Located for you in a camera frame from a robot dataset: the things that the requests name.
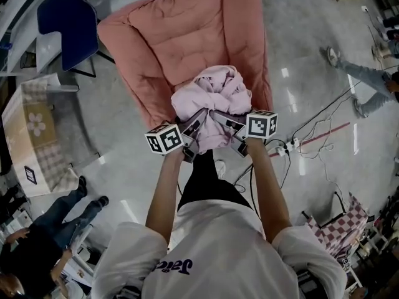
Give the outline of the black white square tag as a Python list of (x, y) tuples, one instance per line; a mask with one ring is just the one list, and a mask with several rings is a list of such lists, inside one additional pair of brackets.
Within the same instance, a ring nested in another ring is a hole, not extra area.
[(25, 173), (26, 173), (26, 178), (29, 182), (33, 183), (34, 185), (37, 185), (37, 180), (36, 180), (36, 175), (33, 169), (31, 169), (28, 166), (24, 167)]

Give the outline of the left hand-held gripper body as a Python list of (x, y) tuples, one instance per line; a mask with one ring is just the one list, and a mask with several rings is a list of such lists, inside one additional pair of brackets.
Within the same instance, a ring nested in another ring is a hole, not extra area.
[(200, 126), (201, 117), (193, 117), (180, 124), (164, 122), (145, 133), (145, 138), (152, 153), (166, 155), (182, 148), (184, 161), (192, 163), (199, 153), (196, 136)]

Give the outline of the person's left forearm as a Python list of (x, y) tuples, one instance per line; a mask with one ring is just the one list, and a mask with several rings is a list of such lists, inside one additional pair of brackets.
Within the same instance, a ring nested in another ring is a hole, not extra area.
[(176, 192), (183, 150), (168, 153), (163, 160), (145, 226), (159, 233), (169, 244), (176, 209)]

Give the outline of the person's white shoe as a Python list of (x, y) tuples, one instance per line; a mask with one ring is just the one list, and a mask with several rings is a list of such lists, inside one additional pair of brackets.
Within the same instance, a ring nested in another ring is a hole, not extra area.
[(226, 163), (223, 160), (218, 159), (214, 162), (214, 164), (218, 179), (223, 179), (224, 175), (226, 174)]

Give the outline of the pink cushioned lounge chair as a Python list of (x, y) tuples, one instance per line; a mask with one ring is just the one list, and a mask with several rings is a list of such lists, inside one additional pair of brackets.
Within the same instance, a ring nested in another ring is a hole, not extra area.
[(273, 109), (262, 0), (140, 0), (98, 34), (148, 128), (172, 121), (173, 93), (214, 65), (236, 67), (252, 105)]

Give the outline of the person's white t-shirt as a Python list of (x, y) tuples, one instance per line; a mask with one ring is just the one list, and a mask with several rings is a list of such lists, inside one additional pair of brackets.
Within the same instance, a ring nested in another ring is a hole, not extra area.
[(249, 207), (210, 200), (176, 215), (180, 241), (120, 224), (97, 265), (92, 299), (300, 299), (297, 274), (310, 272), (328, 299), (343, 299), (345, 272), (306, 226), (268, 242)]

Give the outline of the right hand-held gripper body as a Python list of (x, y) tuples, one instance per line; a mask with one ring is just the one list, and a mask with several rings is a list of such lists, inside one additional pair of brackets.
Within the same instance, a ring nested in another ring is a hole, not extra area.
[(266, 140), (273, 136), (277, 129), (277, 113), (258, 110), (245, 116), (232, 116), (225, 126), (233, 132), (232, 149), (241, 157), (246, 157), (248, 138)]

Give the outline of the blue chair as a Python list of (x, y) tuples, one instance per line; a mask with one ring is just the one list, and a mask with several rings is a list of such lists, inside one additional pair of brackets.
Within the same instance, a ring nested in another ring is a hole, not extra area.
[(96, 73), (75, 67), (94, 54), (115, 62), (99, 50), (100, 19), (87, 0), (44, 0), (37, 9), (37, 21), (40, 34), (60, 33), (63, 71), (95, 78)]

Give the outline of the person's right forearm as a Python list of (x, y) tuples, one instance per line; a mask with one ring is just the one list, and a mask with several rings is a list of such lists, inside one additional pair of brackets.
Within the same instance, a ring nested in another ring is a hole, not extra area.
[(288, 207), (262, 140), (247, 138), (246, 143), (254, 166), (259, 215), (266, 239), (272, 242), (280, 231), (291, 226)]

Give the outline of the pink garment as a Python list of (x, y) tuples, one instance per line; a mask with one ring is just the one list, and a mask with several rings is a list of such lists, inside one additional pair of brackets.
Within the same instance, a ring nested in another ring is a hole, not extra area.
[[(208, 67), (190, 83), (180, 87), (171, 104), (181, 121), (189, 120), (199, 110), (218, 110), (230, 115), (243, 115), (252, 109), (252, 93), (243, 82), (236, 67), (216, 65)], [(210, 115), (198, 130), (199, 154), (230, 144), (231, 135)]]

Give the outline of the person's black trousers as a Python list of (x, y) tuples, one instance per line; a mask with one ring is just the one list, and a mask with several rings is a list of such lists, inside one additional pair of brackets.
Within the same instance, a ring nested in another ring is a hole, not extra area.
[(193, 171), (185, 185), (177, 210), (190, 202), (222, 200), (246, 206), (247, 200), (233, 184), (218, 178), (213, 150), (198, 154), (193, 161)]

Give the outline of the white shelving unit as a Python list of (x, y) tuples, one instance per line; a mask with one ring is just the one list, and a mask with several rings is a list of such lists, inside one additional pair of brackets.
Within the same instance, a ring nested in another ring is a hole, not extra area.
[(8, 0), (0, 12), (0, 43), (9, 35), (11, 48), (0, 55), (0, 77), (18, 76), (22, 55), (36, 49), (36, 72), (43, 71), (61, 52), (61, 35), (42, 35), (38, 30), (37, 10), (44, 0)]

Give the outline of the red checkered cloth box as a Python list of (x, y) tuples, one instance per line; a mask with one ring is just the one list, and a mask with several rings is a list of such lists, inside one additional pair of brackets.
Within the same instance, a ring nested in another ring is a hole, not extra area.
[(313, 217), (309, 217), (302, 211), (302, 215), (307, 219), (305, 224), (333, 257), (337, 257), (348, 246), (353, 246), (367, 225), (368, 214), (351, 192), (349, 201), (349, 208), (346, 211), (323, 225), (318, 224)]

